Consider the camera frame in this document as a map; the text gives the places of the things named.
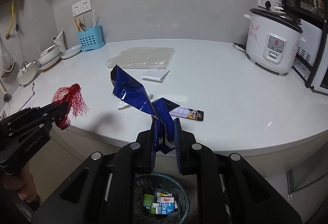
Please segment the left hand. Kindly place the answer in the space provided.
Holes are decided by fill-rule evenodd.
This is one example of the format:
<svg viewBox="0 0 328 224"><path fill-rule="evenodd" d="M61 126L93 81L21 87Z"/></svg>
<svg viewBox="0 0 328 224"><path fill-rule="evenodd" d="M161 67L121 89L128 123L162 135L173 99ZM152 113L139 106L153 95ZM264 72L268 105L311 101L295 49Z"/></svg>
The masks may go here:
<svg viewBox="0 0 328 224"><path fill-rule="evenodd" d="M6 174L1 176L1 183L7 190L18 191L19 198L28 203L34 202L38 197L29 162L22 168L18 176Z"/></svg>

